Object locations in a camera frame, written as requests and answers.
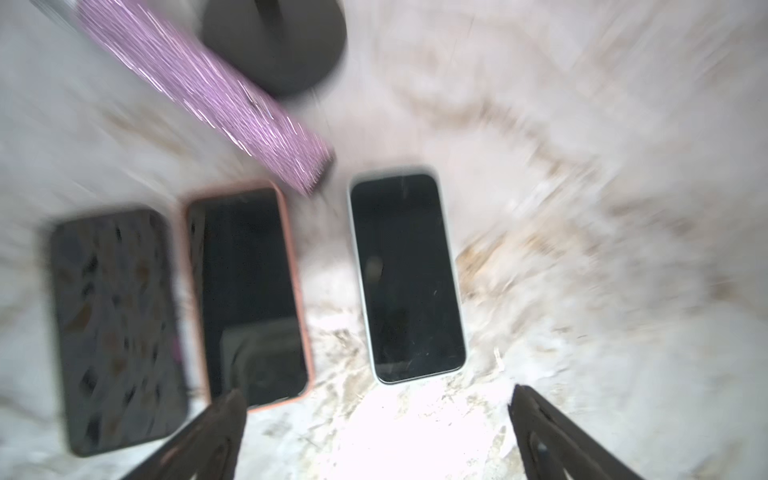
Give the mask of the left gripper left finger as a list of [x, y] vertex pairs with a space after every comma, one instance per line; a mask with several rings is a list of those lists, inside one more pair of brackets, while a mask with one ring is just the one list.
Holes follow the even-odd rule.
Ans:
[[240, 391], [223, 394], [125, 478], [232, 479], [246, 415]]

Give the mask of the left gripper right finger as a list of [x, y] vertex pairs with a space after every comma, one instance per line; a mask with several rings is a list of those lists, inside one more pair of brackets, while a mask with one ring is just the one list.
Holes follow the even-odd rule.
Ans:
[[514, 387], [508, 413], [527, 478], [641, 480], [532, 387]]

